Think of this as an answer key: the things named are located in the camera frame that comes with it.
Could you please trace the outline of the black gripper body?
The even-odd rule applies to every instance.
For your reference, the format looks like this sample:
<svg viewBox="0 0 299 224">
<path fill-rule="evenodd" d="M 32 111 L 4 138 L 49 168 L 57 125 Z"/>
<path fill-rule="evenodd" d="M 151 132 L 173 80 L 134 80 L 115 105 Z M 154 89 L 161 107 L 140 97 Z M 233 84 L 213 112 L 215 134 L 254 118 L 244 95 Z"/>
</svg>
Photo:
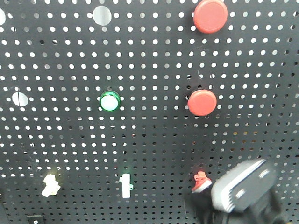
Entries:
<svg viewBox="0 0 299 224">
<path fill-rule="evenodd" d="M 225 213 L 212 205 L 211 189 L 185 195 L 186 204 L 193 209 L 201 224 L 285 224 L 274 185 L 256 203 L 243 212 Z"/>
</svg>

